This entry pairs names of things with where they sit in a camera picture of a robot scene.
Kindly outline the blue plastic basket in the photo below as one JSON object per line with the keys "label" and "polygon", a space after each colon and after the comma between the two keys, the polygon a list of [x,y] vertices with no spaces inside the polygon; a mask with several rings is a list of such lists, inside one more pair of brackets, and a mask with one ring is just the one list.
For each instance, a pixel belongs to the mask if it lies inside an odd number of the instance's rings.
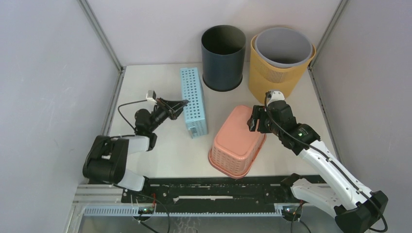
{"label": "blue plastic basket", "polygon": [[208,134],[204,93],[198,68],[180,69],[182,98],[188,100],[183,115],[191,138]]}

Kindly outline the pink plastic basket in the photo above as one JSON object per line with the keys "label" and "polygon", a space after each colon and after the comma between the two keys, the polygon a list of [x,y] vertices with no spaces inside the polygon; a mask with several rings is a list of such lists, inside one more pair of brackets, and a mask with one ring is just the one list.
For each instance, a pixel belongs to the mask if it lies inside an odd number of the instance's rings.
{"label": "pink plastic basket", "polygon": [[252,108],[238,105],[230,113],[208,153],[209,163],[232,179],[247,175],[262,146],[266,135],[249,131],[247,121]]}

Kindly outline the dark blue cylindrical bin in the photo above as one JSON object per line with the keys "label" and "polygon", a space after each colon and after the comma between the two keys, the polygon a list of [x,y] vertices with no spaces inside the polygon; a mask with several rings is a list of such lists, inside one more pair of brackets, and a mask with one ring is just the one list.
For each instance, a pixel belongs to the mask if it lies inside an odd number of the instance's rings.
{"label": "dark blue cylindrical bin", "polygon": [[231,25],[207,29],[201,37],[203,81],[214,91],[237,88],[243,79],[246,36]]}

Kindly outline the grey bin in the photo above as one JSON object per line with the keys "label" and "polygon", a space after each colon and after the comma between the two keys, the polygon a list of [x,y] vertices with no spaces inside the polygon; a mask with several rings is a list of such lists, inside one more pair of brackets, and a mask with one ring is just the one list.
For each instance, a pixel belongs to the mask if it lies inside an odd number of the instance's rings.
{"label": "grey bin", "polygon": [[307,36],[288,27],[266,29],[255,37],[252,45],[260,58],[277,68],[302,65],[315,50]]}

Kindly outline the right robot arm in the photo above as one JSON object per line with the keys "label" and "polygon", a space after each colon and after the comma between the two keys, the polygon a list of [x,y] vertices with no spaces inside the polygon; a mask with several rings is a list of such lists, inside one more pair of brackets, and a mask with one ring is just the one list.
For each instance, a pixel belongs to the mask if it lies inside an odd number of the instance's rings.
{"label": "right robot arm", "polygon": [[293,202],[299,199],[316,206],[333,217],[344,233],[388,231],[383,214],[388,197],[356,179],[332,155],[311,126],[296,121],[284,100],[255,105],[247,125],[251,132],[276,135],[284,147],[310,164],[330,187],[328,191],[312,187],[305,178],[293,173],[283,181],[280,190],[283,200]]}

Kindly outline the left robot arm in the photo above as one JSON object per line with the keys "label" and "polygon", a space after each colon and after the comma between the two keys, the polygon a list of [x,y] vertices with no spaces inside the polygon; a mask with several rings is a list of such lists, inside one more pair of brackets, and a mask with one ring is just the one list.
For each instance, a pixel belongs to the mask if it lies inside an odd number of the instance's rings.
{"label": "left robot arm", "polygon": [[144,108],[136,111],[133,134],[96,136],[83,165],[83,176],[91,181],[132,190],[138,201],[147,202],[152,196],[152,190],[145,185],[145,176],[127,169],[128,156],[151,151],[157,141],[155,130],[166,119],[176,120],[188,104],[189,100],[157,98],[152,111]]}

